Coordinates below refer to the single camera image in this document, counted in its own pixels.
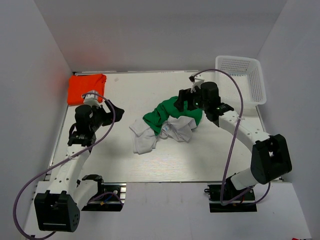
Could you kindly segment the white t shirt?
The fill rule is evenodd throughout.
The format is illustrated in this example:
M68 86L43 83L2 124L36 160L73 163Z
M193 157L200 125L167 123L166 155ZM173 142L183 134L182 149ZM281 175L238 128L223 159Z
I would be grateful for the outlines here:
M174 118L170 116L160 127L159 135L145 123L142 119L137 119L129 126L132 150L135 154L145 154L156 148L157 141L168 138L177 142L189 142L192 138L193 130L197 128L194 118L188 116L180 116Z

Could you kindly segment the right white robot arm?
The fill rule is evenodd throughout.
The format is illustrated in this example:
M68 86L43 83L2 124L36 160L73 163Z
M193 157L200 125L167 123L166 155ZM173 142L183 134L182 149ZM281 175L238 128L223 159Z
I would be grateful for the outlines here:
M178 111L203 110L207 119L233 135L251 152L249 168L227 177L222 184L223 199L236 200L257 184L271 181L292 171L287 141L281 134L271 135L255 128L233 107L221 101L214 82L204 82L191 89L181 89L173 104Z

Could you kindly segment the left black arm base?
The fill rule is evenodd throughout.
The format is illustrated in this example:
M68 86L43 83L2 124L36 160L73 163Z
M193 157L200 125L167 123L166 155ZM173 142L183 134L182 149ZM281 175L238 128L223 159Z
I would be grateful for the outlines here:
M126 183L105 183L99 185L98 193L82 208L85 212L120 212L126 199Z

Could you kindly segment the green t shirt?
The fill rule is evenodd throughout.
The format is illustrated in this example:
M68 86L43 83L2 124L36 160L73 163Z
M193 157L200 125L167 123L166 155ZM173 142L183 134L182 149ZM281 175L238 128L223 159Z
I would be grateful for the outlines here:
M173 96L163 102L159 103L157 107L152 111L146 113L142 119L144 122L149 125L149 127L154 131L154 134L158 136L161 132L162 125L169 117L178 119L181 116L190 117L195 120L196 126L199 125L203 111L199 108L195 110L188 110L187 102L183 103L183 111L180 112L174 106L174 103L177 101L178 96Z

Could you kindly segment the folded orange t shirt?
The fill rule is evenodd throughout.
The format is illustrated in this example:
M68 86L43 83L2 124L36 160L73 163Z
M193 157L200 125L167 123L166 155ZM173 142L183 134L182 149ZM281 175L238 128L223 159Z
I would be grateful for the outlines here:
M82 95L90 91L96 91L103 96L105 92L105 84L107 76L100 74L71 76L68 80L67 104L77 106L83 104Z

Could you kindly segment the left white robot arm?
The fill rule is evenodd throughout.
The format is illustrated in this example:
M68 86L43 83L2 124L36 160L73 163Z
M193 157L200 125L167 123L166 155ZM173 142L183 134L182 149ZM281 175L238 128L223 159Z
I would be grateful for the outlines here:
M96 131L122 119L124 110L106 102L102 105L83 104L75 109L75 123L69 129L67 162L58 167L57 175L44 193L34 199L37 224L41 231L74 232L80 222L80 212L93 197L105 196L102 176L86 175L80 179L83 165L96 142Z

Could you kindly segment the white plastic basket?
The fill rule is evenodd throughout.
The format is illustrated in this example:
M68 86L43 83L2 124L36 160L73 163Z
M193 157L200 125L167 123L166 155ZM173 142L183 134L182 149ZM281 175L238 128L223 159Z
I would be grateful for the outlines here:
M267 101L261 64L257 59L219 55L215 58L215 67L228 73L237 83L221 72L215 72L215 80L223 101L240 104L238 90L241 91L243 103L246 107L263 105Z

